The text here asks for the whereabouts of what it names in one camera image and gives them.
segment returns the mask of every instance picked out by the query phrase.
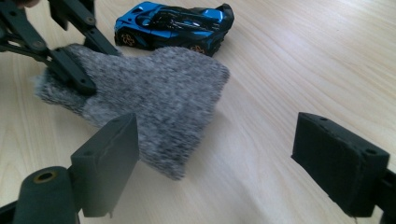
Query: black foam pad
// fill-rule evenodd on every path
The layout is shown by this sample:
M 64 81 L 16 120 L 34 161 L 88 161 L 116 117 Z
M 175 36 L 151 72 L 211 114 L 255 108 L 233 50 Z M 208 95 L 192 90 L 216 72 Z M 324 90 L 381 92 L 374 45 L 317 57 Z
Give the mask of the black foam pad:
M 375 183 L 387 171 L 389 154 L 342 126 L 300 113 L 291 156 L 352 217 L 370 217 Z

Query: toy car spoiler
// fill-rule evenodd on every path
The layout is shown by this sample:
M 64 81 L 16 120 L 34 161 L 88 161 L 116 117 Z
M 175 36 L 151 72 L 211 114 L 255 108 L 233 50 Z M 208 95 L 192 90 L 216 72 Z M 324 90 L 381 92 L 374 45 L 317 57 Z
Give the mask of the toy car spoiler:
M 329 119 L 300 113 L 291 156 L 351 217 L 370 217 L 375 205 L 380 223 L 396 223 L 396 174 L 389 154 Z
M 93 0 L 49 0 L 51 17 L 65 30 L 70 21 L 84 36 L 84 46 L 104 54 L 118 55 L 117 50 L 96 28 Z M 11 51 L 45 63 L 61 81 L 71 84 L 81 94 L 94 94 L 95 84 L 84 69 L 62 49 L 50 50 L 27 20 L 24 9 L 11 0 L 0 1 L 0 51 Z
M 225 15 L 223 18 L 223 22 L 221 23 L 220 30 L 230 30 L 233 26 L 234 20 L 233 9 L 230 7 L 230 5 L 225 3 L 217 7 L 216 9 L 224 12 Z

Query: toy car wheel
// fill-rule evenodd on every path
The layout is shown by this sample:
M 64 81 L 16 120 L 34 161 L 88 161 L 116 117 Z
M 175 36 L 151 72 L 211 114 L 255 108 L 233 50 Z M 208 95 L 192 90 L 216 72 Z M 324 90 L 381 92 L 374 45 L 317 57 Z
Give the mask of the toy car wheel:
M 190 50 L 193 50 L 193 51 L 196 51 L 196 52 L 198 52 L 198 53 L 202 53 L 202 54 L 207 55 L 207 50 L 206 50 L 206 48 L 204 48 L 204 47 L 203 47 L 202 45 L 200 45 L 200 44 L 192 44 L 192 45 L 189 46 L 189 49 L 190 49 Z
M 136 45 L 137 45 L 136 38 L 130 32 L 125 32 L 125 31 L 120 32 L 119 40 L 122 45 L 126 45 L 129 47 L 136 47 Z

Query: wooden table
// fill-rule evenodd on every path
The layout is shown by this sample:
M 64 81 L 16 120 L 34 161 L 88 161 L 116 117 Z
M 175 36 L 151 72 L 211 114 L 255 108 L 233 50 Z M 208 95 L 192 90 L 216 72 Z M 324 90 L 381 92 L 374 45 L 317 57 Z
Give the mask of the wooden table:
M 217 7 L 218 0 L 158 1 Z M 112 42 L 115 19 L 139 1 L 96 1 L 98 28 Z M 114 217 L 82 223 L 355 223 L 290 158 L 298 112 L 321 115 L 392 154 L 396 171 L 396 2 L 227 2 L 235 22 L 215 59 L 231 70 L 205 139 L 182 181 L 139 162 Z M 50 48 L 82 43 L 51 18 L 47 1 L 27 10 Z M 128 55 L 150 52 L 121 48 Z M 0 204 L 22 180 L 70 155 L 96 131 L 34 96 L 43 63 L 0 53 Z M 359 223 L 378 223 L 381 211 Z

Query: bolt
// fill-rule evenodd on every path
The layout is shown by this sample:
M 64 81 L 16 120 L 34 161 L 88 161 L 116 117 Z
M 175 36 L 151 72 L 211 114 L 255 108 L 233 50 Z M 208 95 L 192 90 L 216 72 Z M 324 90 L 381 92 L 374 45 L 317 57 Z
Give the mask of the bolt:
M 44 48 L 46 45 L 42 42 L 42 41 L 35 41 L 33 42 L 33 47 L 37 48 L 37 49 L 42 49 Z
M 87 18 L 85 18 L 85 22 L 87 22 L 89 25 L 94 25 L 95 24 L 95 18 L 94 17 L 87 17 Z

